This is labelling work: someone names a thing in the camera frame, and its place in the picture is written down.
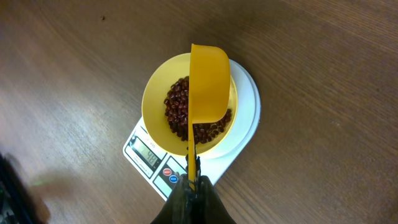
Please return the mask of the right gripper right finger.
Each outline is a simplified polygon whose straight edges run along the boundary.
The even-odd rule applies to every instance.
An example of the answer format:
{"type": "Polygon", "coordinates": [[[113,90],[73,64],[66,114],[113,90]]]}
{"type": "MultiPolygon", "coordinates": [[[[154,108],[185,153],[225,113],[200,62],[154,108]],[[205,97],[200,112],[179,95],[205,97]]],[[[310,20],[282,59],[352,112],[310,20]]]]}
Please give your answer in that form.
{"type": "Polygon", "coordinates": [[[229,215],[207,176],[199,178],[198,198],[194,203],[194,223],[236,224],[229,215]]]}

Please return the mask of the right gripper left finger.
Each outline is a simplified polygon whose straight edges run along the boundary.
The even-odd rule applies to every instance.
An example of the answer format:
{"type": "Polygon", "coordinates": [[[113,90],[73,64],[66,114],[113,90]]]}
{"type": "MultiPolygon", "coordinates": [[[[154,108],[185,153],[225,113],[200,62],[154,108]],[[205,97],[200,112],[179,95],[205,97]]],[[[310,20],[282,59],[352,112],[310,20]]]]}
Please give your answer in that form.
{"type": "Polygon", "coordinates": [[[150,224],[191,224],[191,207],[188,205],[187,174],[182,174],[159,214],[150,224]]]}

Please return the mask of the yellow measuring scoop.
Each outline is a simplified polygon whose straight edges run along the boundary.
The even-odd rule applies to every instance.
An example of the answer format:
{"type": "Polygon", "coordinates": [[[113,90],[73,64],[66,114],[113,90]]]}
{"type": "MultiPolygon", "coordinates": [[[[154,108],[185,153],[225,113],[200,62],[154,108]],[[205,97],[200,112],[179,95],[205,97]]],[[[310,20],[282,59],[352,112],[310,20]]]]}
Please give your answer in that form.
{"type": "Polygon", "coordinates": [[[197,179],[194,124],[214,123],[227,111],[230,68],[227,54],[218,47],[191,46],[188,93],[188,179],[197,179]]]}

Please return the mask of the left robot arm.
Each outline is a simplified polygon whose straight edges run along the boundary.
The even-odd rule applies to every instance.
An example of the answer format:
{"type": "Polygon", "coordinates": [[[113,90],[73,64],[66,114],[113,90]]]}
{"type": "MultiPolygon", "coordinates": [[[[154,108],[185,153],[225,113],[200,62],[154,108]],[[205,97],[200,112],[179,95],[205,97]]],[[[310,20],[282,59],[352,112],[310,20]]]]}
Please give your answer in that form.
{"type": "Polygon", "coordinates": [[[47,223],[47,206],[22,180],[17,168],[18,163],[10,154],[1,155],[1,223],[47,223]]]}

